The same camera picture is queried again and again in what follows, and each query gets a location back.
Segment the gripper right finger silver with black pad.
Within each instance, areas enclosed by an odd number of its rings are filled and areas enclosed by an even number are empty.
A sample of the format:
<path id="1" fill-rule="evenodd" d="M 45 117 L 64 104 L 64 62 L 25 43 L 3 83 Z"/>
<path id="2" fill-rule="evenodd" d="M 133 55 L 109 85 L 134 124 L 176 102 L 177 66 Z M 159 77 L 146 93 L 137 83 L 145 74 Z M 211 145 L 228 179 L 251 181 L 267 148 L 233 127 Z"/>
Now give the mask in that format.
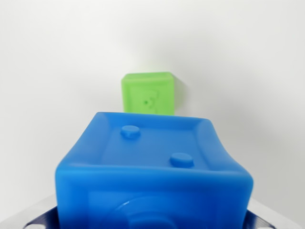
<path id="1" fill-rule="evenodd" d="M 250 199 L 243 229 L 301 229 L 302 227 L 255 199 Z"/>

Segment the gripper left finger silver with black pad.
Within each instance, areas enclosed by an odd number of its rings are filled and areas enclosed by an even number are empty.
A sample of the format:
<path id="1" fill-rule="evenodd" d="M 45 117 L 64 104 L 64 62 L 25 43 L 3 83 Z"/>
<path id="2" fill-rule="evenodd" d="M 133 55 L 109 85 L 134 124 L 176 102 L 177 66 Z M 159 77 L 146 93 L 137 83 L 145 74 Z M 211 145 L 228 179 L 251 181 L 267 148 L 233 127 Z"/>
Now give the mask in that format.
<path id="1" fill-rule="evenodd" d="M 59 229 L 59 217 L 55 194 L 46 197 L 25 210 L 23 229 Z"/>

